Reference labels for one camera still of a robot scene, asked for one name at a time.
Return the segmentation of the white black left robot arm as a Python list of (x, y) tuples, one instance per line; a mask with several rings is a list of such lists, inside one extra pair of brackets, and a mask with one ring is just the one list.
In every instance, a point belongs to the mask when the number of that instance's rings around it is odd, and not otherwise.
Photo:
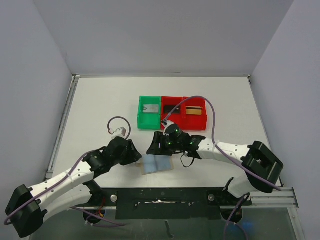
[(30, 187), (18, 186), (5, 209), (4, 225), (13, 225), (20, 238), (28, 237), (53, 213), (49, 207), (58, 198), (67, 196), (75, 206), (88, 203), (91, 190), (86, 199), (72, 194), (72, 190), (78, 186), (88, 187), (116, 165), (130, 165), (141, 158), (132, 140), (115, 137), (108, 146), (84, 153), (70, 169), (55, 177)]

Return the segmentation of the beige leather card holder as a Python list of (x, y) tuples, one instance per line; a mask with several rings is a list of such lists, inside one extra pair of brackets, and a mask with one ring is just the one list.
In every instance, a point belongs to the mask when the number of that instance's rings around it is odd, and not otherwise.
[(171, 156), (144, 154), (142, 158), (135, 163), (140, 168), (142, 175), (167, 172), (174, 169)]

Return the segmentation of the gold card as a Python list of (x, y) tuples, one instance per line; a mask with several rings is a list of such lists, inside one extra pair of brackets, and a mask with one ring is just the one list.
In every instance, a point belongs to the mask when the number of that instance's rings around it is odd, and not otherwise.
[(187, 115), (202, 115), (202, 108), (200, 106), (187, 106), (186, 107), (186, 114)]

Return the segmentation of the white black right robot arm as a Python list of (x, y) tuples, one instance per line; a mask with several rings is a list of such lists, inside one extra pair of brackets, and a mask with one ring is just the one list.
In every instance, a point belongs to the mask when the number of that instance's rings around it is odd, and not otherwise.
[(213, 142), (201, 135), (188, 133), (165, 134), (156, 131), (148, 155), (172, 156), (185, 154), (197, 160), (230, 161), (241, 168), (245, 174), (231, 177), (225, 189), (239, 199), (254, 191), (270, 194), (280, 190), (277, 181), (284, 165), (278, 157), (262, 142), (239, 145), (225, 142)]

